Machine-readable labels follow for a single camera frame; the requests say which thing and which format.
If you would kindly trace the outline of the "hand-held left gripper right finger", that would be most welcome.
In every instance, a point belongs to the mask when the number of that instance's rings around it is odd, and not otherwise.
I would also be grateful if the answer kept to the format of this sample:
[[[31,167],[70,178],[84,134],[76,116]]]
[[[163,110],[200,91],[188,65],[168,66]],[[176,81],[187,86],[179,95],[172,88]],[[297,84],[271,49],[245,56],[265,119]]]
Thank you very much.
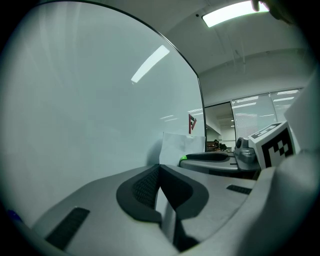
[[[240,208],[255,181],[205,174],[173,165],[160,165],[160,188],[171,211],[162,222],[178,251],[186,251],[215,234]]]

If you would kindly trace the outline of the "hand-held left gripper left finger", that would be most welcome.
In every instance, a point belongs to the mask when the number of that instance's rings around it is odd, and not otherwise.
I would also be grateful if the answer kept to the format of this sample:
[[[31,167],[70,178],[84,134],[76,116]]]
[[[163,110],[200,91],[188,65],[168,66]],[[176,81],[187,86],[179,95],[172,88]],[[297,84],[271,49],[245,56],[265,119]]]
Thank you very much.
[[[159,165],[87,183],[48,209],[33,230],[69,256],[174,256],[156,210]]]

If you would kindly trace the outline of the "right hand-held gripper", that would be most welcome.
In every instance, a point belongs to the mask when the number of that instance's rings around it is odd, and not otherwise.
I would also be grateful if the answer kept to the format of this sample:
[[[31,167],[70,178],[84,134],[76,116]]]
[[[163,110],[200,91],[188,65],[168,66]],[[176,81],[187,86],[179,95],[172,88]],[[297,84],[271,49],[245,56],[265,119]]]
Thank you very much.
[[[259,164],[263,170],[278,166],[285,158],[296,153],[287,121],[276,122],[249,135],[240,137],[234,148],[234,157],[223,152],[187,154],[179,167],[196,172],[238,172],[236,160],[248,171]]]

